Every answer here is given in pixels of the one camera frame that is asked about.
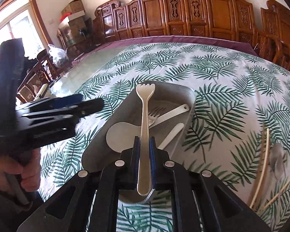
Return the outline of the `person's left hand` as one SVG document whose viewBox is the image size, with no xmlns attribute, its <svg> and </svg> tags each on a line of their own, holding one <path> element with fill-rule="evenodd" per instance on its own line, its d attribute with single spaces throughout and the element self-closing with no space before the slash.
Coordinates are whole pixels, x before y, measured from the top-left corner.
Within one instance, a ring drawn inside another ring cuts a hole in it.
<svg viewBox="0 0 290 232">
<path fill-rule="evenodd" d="M 40 148 L 32 150 L 32 157 L 26 166 L 20 165 L 9 156 L 0 156 L 0 191 L 9 195 L 15 195 L 15 191 L 9 185 L 6 174 L 21 175 L 21 187 L 26 192 L 36 191 L 40 187 Z"/>
</svg>

